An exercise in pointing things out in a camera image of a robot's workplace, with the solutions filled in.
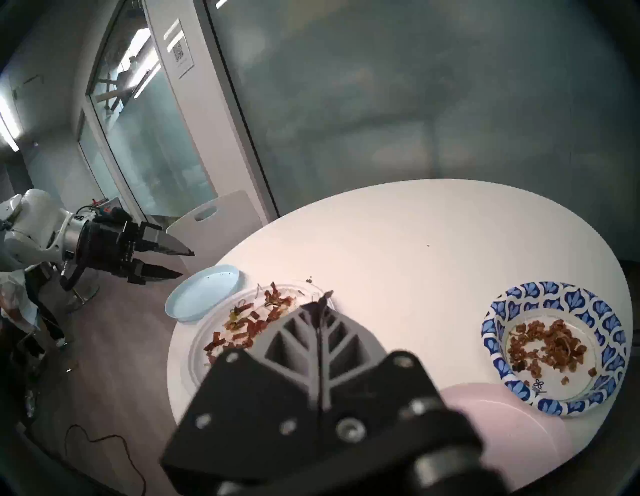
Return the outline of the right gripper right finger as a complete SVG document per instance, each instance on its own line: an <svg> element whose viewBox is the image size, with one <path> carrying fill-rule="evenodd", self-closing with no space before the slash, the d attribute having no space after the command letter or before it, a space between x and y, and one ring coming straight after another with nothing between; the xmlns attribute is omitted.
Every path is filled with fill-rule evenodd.
<svg viewBox="0 0 640 496"><path fill-rule="evenodd" d="M386 352L369 330L319 310L319 426L331 438L366 438L399 421L446 407L422 362Z"/></svg>

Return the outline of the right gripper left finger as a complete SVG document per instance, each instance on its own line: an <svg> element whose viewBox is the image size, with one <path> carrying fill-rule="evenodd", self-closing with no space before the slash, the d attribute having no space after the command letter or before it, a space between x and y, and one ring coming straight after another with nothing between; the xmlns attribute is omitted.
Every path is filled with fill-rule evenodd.
<svg viewBox="0 0 640 496"><path fill-rule="evenodd" d="M321 301L217 357L160 459L178 494L321 494Z"/></svg>

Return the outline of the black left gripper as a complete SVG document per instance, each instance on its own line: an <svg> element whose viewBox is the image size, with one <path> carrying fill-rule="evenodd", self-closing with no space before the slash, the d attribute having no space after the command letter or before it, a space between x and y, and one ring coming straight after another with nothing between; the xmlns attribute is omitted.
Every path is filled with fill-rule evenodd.
<svg viewBox="0 0 640 496"><path fill-rule="evenodd" d="M183 273L143 262L134 252L193 257L183 242L152 223L137 224L128 215L95 215L81 229L75 250L75 280L84 270L104 271L144 286L178 279Z"/></svg>

